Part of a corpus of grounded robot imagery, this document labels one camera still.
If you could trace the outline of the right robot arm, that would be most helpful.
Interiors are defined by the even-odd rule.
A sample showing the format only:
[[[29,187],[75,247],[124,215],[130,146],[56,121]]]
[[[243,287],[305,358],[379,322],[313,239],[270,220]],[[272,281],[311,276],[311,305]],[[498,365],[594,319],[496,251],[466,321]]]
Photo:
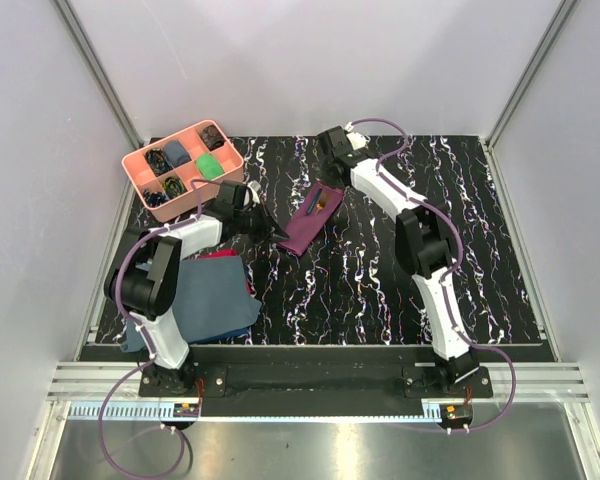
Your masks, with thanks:
[[[437,390],[456,396],[479,369],[461,320],[453,272],[462,260],[462,242],[441,207],[432,205],[392,175],[350,127],[318,135],[322,172],[329,186],[363,193],[395,221],[394,251],[399,266],[415,282],[432,335]]]

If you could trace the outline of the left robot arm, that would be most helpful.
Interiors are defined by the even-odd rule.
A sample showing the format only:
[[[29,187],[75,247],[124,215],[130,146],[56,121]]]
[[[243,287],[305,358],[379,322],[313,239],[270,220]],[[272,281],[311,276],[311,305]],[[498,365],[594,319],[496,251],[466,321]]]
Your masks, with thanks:
[[[176,396],[188,394],[196,382],[187,365],[190,348],[172,309],[181,261],[236,235],[253,243],[289,238],[265,206],[258,182],[225,180],[218,186],[215,197],[199,202],[183,220],[126,228],[103,285],[105,296],[142,338],[161,384]]]

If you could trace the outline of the purple satin napkin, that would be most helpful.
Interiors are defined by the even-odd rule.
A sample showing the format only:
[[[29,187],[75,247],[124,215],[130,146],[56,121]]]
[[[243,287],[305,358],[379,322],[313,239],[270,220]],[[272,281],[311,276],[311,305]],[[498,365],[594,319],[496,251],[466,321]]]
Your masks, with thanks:
[[[322,192],[328,192],[330,199],[327,207],[315,214],[306,214],[311,198],[318,188]],[[323,230],[329,219],[335,214],[344,198],[342,189],[331,188],[320,182],[316,182],[305,195],[305,199],[299,206],[298,210],[293,214],[285,231],[289,235],[289,240],[284,243],[278,243],[283,249],[295,254],[303,255],[316,236]]]

